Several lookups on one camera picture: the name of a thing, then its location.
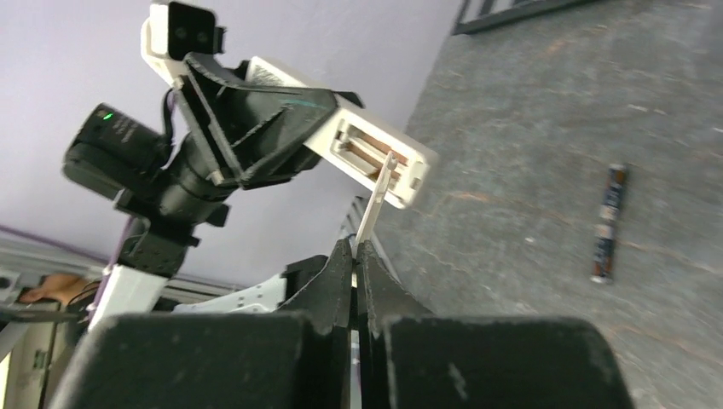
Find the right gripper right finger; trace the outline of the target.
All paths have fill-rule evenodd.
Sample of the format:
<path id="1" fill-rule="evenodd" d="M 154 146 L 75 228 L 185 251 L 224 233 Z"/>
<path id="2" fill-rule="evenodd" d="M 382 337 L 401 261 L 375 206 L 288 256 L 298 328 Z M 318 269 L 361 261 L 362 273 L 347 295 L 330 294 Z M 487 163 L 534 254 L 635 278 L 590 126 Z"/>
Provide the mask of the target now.
<path id="1" fill-rule="evenodd" d="M 440 316 L 356 253 L 365 408 L 630 408 L 611 346 L 566 316 Z"/>

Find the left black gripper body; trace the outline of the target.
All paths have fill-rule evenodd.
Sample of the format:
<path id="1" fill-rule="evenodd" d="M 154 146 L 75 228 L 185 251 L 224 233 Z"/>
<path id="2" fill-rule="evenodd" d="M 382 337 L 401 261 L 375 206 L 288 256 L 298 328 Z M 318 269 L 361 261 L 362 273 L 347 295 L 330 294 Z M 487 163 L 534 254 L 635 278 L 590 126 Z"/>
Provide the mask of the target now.
<path id="1" fill-rule="evenodd" d="M 205 162 L 205 179 L 218 188 L 258 189 L 266 186 L 265 175 L 246 172 L 234 153 L 216 108 L 192 74 L 172 80 L 182 115 L 189 126 L 200 157 Z"/>

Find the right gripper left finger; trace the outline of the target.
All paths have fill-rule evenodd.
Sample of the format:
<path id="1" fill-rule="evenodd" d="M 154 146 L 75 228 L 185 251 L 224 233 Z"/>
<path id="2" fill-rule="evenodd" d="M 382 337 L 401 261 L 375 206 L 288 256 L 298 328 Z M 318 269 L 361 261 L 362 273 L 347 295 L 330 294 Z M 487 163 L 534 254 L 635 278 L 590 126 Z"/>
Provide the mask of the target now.
<path id="1" fill-rule="evenodd" d="M 127 314 L 78 345 L 54 408 L 346 408 L 350 271 L 325 267 L 270 314 Z"/>

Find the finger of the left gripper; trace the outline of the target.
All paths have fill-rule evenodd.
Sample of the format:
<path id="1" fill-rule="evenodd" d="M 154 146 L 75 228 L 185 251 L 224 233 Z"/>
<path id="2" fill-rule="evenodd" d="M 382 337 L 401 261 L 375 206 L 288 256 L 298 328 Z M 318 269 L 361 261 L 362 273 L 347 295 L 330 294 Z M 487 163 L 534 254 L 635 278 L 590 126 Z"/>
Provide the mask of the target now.
<path id="1" fill-rule="evenodd" d="M 304 142 L 338 108 L 330 89 L 251 84 L 222 67 L 212 55 L 189 53 L 183 65 L 185 74 L 197 78 L 216 108 L 228 142 L 246 172 L 279 176 L 312 167 L 315 155 Z"/>

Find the long white remote control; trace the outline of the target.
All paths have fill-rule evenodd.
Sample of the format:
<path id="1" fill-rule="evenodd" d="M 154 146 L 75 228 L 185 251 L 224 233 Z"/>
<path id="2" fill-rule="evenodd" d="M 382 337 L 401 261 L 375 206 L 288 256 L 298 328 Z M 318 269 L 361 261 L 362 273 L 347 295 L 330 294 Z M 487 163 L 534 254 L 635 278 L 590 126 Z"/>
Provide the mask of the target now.
<path id="1" fill-rule="evenodd" d="M 282 63 L 280 60 L 253 56 L 232 70 L 248 83 L 287 88 L 327 89 L 327 86 Z M 389 154 L 396 163 L 384 200 L 397 209 L 407 209 L 415 201 L 437 155 L 418 141 L 355 104 L 356 94 L 336 93 L 338 108 L 325 123 L 320 124 L 304 142 L 314 154 L 321 156 L 347 176 L 373 191 Z M 299 170 L 288 175 L 259 173 L 240 182 L 244 189 L 273 186 L 291 180 Z"/>

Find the white battery cover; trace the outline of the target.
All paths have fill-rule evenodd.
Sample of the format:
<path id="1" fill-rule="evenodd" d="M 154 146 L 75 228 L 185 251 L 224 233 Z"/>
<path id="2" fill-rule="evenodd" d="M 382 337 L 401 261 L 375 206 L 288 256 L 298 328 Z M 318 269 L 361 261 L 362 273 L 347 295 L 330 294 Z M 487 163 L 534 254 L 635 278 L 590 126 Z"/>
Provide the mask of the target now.
<path id="1" fill-rule="evenodd" d="M 379 170 L 379 176 L 372 191 L 372 195 L 367 202 L 367 207 L 355 235 L 355 242 L 352 247 L 352 256 L 354 258 L 357 258 L 362 244 L 369 241 L 372 236 L 373 228 L 378 220 L 379 212 L 385 201 L 385 195 L 388 191 L 390 180 L 396 167 L 396 156 L 393 152 L 389 152 L 386 155 L 381 169 Z"/>

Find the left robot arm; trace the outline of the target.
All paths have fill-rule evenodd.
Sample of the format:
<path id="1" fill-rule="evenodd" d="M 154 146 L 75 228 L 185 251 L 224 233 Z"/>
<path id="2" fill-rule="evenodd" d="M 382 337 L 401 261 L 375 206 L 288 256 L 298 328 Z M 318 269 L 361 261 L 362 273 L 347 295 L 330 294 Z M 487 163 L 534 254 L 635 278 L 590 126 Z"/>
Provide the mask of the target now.
<path id="1" fill-rule="evenodd" d="M 114 267 L 172 278 L 203 223 L 222 227 L 228 197 L 314 168 L 307 141 L 358 94 L 323 85 L 257 81 L 252 64 L 187 54 L 156 132 L 106 104 L 88 116 L 64 157 L 65 176 L 129 217 Z"/>

